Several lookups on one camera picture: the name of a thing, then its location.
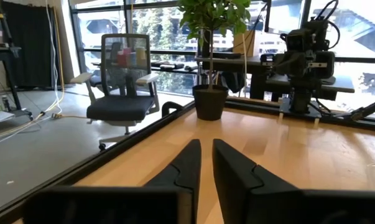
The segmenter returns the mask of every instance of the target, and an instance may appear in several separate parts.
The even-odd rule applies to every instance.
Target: mesh chair back
[[[148,35],[105,34],[101,37],[101,82],[108,95],[137,96],[136,80],[151,73]]]

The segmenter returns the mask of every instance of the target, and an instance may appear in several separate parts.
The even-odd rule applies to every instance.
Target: office chair
[[[128,137],[129,127],[140,123],[147,114],[160,110],[155,81],[158,74],[151,74],[150,43],[148,35],[105,34],[101,37],[101,87],[104,97],[96,99],[91,89],[93,74],[82,73],[72,83],[86,83],[91,105],[86,117],[101,120],[114,126],[123,126],[125,135],[100,139],[118,142]]]

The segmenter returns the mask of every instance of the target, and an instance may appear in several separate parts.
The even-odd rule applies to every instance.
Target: wall
[[[31,4],[33,6],[45,6],[45,0],[6,0],[17,4]],[[70,19],[70,7],[68,0],[48,0],[49,5],[56,8],[58,29],[62,51],[62,64],[65,82],[80,74],[78,58],[76,55],[75,39]],[[5,72],[0,62],[0,81],[6,84]]]

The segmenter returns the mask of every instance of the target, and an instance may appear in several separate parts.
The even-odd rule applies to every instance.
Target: concrete floor
[[[83,86],[76,86],[70,92],[86,93]],[[52,104],[55,95],[53,91],[27,91],[19,92],[19,98],[22,107],[37,116]],[[186,105],[192,100],[190,97],[159,94],[160,105],[167,101]],[[87,96],[66,93],[61,103],[62,114],[85,116],[89,105]],[[131,131],[142,129],[160,117],[160,112],[150,114]],[[0,132],[28,121],[25,116],[3,122],[0,124]],[[99,139],[123,135],[125,132],[122,127],[101,121],[87,124],[87,121],[78,118],[48,119],[40,123],[41,128],[34,125],[26,129],[28,133],[20,133],[0,142],[0,207],[98,153]]]

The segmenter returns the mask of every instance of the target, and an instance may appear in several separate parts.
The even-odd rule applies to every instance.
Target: potted plant
[[[245,22],[251,15],[247,7],[251,0],[179,0],[178,8],[183,12],[180,27],[185,23],[190,29],[187,39],[196,38],[202,47],[204,41],[210,44],[209,85],[193,87],[193,96],[197,116],[200,119],[214,121],[221,118],[223,107],[228,96],[228,89],[213,84],[213,33],[219,30],[225,37],[226,30],[234,35],[246,31]],[[210,40],[206,40],[203,31],[210,33]]]

